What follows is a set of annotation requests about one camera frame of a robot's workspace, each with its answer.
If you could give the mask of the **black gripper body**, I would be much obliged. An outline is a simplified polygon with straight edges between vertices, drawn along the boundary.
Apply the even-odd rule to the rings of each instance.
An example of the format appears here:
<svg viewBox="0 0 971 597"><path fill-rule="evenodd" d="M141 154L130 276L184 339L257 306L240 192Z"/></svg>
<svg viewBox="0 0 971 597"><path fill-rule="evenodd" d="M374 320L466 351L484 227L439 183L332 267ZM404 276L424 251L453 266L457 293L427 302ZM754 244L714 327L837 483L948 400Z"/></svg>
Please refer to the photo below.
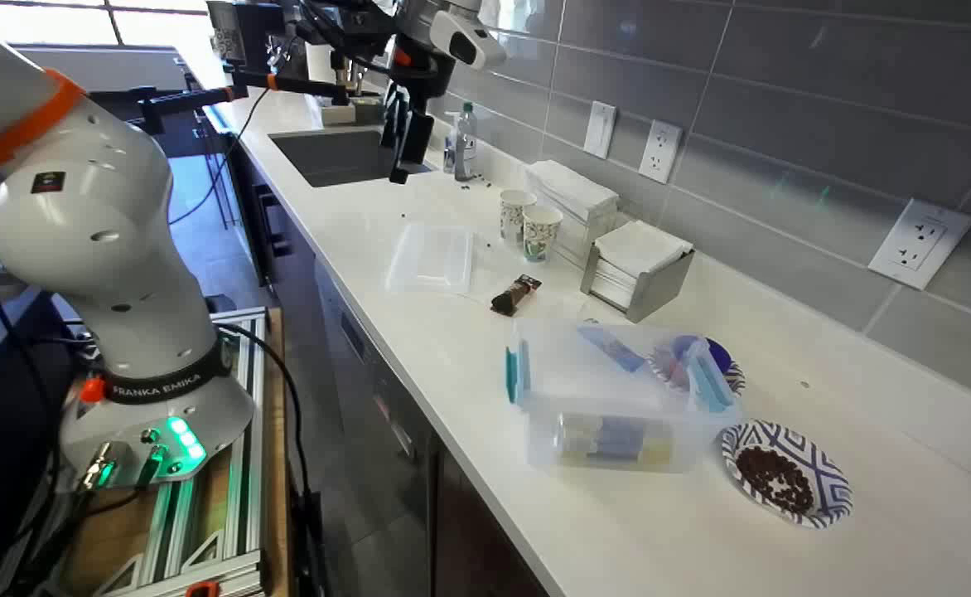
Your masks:
<svg viewBox="0 0 971 597"><path fill-rule="evenodd" d="M422 166L431 141L436 118L413 95L407 85L390 83L384 88L382 146L399 166Z"/></svg>

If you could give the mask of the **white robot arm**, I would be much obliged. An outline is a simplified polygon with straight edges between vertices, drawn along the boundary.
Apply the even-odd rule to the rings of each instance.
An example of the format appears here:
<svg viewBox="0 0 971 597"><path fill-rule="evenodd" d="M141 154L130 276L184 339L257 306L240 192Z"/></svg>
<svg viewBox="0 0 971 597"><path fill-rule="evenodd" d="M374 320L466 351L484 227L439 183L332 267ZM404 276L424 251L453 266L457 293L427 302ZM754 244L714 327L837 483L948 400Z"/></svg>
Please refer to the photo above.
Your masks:
<svg viewBox="0 0 971 597"><path fill-rule="evenodd" d="M504 58L481 0L282 0L280 23L387 75L394 179L424 158L424 104L450 74ZM174 242L168 196L174 169L145 125L0 44L0 266L63 295L100 345L100 390L61 420L61 452L92 487L189 480L252 420Z"/></svg>

